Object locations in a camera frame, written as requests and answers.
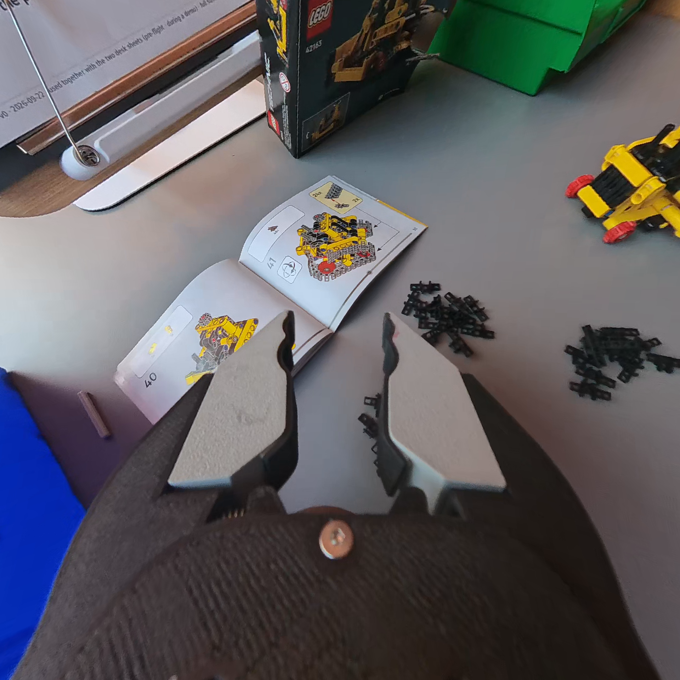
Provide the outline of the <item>thin metal rod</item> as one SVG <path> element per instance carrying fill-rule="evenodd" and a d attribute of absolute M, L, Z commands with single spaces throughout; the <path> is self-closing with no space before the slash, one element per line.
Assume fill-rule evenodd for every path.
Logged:
<path fill-rule="evenodd" d="M 62 131 L 64 132 L 64 136 L 67 138 L 69 144 L 72 147 L 73 153 L 74 153 L 77 161 L 82 166 L 85 166 L 85 167 L 98 166 L 98 164 L 100 163 L 100 157 L 98 155 L 98 152 L 96 152 L 94 149 L 92 149 L 91 147 L 89 147 L 87 145 L 79 145 L 74 140 L 74 137 L 73 137 L 69 127 L 65 123 L 64 118 L 63 118 L 63 116 L 62 116 L 62 114 L 61 114 L 61 112 L 60 112 L 60 110 L 59 110 L 59 108 L 56 104 L 56 101 L 55 101 L 54 97 L 52 96 L 52 93 L 49 90 L 49 86 L 48 86 L 48 84 L 47 84 L 47 82 L 46 82 L 46 80 L 45 80 L 45 78 L 44 78 L 44 76 L 43 76 L 43 74 L 42 74 L 42 72 L 39 68 L 39 65 L 38 65 L 38 62 L 36 61 L 36 58 L 34 57 L 32 51 L 31 51 L 31 48 L 30 48 L 28 41 L 25 37 L 25 34 L 24 34 L 24 32 L 23 32 L 23 30 L 22 30 L 22 28 L 21 28 L 21 26 L 18 22 L 18 19 L 16 18 L 16 15 L 15 15 L 14 10 L 13 10 L 12 3 L 10 1 L 4 1 L 4 4 L 5 4 L 5 7 L 7 8 L 7 11 L 9 12 L 13 27 L 16 30 L 18 36 L 19 36 L 22 47 L 24 48 L 24 51 L 26 52 L 26 54 L 28 56 L 28 59 L 29 59 L 31 65 L 33 67 L 33 70 L 35 71 L 35 73 L 38 77 L 39 83 L 41 84 L 42 89 L 44 90 L 45 95 L 46 95 L 48 101 L 50 102 L 50 105 L 51 105 L 51 107 L 52 107 L 52 109 L 55 113 L 55 117 L 56 117 L 60 127 L 62 128 Z"/>

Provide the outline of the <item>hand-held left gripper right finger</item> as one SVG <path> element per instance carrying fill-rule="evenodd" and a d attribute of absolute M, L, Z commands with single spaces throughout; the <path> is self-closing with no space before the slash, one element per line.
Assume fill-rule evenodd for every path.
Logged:
<path fill-rule="evenodd" d="M 434 514 L 453 489 L 505 491 L 459 369 L 394 314 L 382 328 L 376 463 L 386 494 L 420 489 Z"/>

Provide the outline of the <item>blue cloth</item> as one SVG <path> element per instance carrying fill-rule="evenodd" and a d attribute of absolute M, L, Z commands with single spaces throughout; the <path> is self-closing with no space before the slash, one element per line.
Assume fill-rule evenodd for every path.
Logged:
<path fill-rule="evenodd" d="M 1 369 L 1 678 L 37 629 L 84 517 L 10 374 Z"/>

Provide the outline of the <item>open lego instruction booklet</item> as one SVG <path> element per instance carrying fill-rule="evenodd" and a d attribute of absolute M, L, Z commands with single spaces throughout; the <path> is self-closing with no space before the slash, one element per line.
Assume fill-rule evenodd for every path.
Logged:
<path fill-rule="evenodd" d="M 427 225 L 336 176 L 267 214 L 239 259 L 196 276 L 118 365 L 115 382 L 155 424 L 282 311 L 294 313 L 293 373 Z"/>

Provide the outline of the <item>yellow lego bulldozer model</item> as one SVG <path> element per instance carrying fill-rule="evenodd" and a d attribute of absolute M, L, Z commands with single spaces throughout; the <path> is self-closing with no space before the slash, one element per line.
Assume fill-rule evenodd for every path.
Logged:
<path fill-rule="evenodd" d="M 565 197 L 582 204 L 585 217 L 601 221 L 604 243 L 624 241 L 638 228 L 670 228 L 679 236 L 679 127 L 611 147 L 598 175 L 580 175 Z"/>

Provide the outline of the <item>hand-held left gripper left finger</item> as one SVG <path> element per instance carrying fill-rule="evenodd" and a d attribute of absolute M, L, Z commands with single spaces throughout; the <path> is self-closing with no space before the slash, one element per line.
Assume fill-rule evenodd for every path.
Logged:
<path fill-rule="evenodd" d="M 211 375 L 171 487 L 249 492 L 289 480 L 299 459 L 294 331 L 294 313 L 281 312 Z"/>

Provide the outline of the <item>white stand base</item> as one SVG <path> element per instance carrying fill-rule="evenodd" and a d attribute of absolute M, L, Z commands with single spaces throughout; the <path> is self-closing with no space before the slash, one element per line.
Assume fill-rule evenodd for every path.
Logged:
<path fill-rule="evenodd" d="M 86 170 L 63 152 L 64 174 L 95 185 L 73 201 L 87 212 L 123 203 L 265 114 L 256 31 L 212 61 L 133 106 L 81 143 L 98 165 Z"/>

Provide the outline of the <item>green plastic bin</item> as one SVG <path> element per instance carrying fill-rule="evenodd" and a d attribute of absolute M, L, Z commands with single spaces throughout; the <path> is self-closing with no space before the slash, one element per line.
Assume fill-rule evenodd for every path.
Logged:
<path fill-rule="evenodd" d="M 604 43 L 645 1 L 457 1 L 430 44 L 441 61 L 527 95 Z"/>

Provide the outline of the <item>black lego set box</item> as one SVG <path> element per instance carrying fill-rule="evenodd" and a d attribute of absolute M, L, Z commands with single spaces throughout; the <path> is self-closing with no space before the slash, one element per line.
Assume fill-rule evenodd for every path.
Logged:
<path fill-rule="evenodd" d="M 267 121 L 294 158 L 406 88 L 455 1 L 257 1 Z"/>

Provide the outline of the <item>brown lego axle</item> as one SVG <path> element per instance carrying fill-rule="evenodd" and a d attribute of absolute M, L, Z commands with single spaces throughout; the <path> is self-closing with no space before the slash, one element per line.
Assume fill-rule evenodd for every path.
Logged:
<path fill-rule="evenodd" d="M 78 391 L 78 399 L 98 436 L 102 439 L 110 439 L 112 432 L 99 412 L 93 396 L 86 390 L 80 390 Z"/>

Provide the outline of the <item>printed paper sheet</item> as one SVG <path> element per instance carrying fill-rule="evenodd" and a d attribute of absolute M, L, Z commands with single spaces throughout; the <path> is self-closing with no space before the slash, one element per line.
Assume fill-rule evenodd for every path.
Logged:
<path fill-rule="evenodd" d="M 245 1 L 2 1 L 1 146 Z"/>

